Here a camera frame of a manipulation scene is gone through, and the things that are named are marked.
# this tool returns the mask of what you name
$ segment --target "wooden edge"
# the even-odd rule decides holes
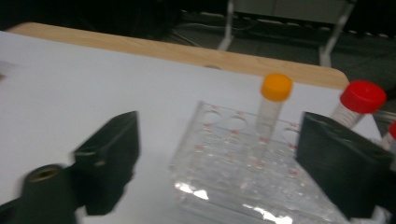
[[[349,83],[344,73],[333,68],[304,63],[293,63],[215,49],[200,49],[35,22],[22,23],[7,31],[17,35],[27,35],[98,49],[109,49],[180,63],[217,67],[227,71],[262,77],[271,73],[283,73],[295,82],[338,90],[344,89]]]

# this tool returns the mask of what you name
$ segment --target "metal leg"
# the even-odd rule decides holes
[[[355,4],[355,2],[347,2],[347,4],[344,6],[343,13],[332,29],[332,35],[330,36],[326,45],[319,47],[319,63],[321,66],[332,67],[332,49],[334,48],[335,43],[337,43],[338,37],[340,37],[340,34],[342,33],[344,26],[347,23],[347,19],[355,7]]]
[[[228,0],[225,34],[218,46],[218,50],[227,50],[233,42],[233,1],[234,0]]]

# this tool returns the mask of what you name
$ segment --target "white surface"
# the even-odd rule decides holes
[[[29,171],[71,164],[71,154],[112,117],[137,110],[142,152],[116,212],[84,223],[185,223],[167,165],[198,101],[256,113],[260,77],[0,33],[0,203]],[[281,119],[330,115],[340,91],[295,84]],[[379,138],[372,117],[358,125]]]

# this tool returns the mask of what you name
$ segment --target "dark floor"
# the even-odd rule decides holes
[[[181,22],[163,41],[216,49],[224,34],[224,18],[211,14],[184,13]],[[273,21],[239,19],[234,23],[229,51],[298,63],[318,64],[318,47],[331,29]],[[385,36],[342,34],[332,52],[332,67],[349,79],[365,79],[384,90],[396,86],[396,41]],[[396,120],[396,100],[375,114],[381,133]]]

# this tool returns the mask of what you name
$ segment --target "vial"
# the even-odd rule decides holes
[[[393,163],[390,169],[396,172],[396,121],[390,124],[389,131],[382,138],[381,147],[393,153]]]
[[[282,74],[271,74],[262,83],[262,103],[259,110],[256,131],[258,135],[268,141],[274,131],[276,121],[284,101],[289,98],[293,82]]]
[[[353,128],[365,114],[374,113],[387,100],[385,92],[372,82],[352,81],[340,96],[331,118]]]

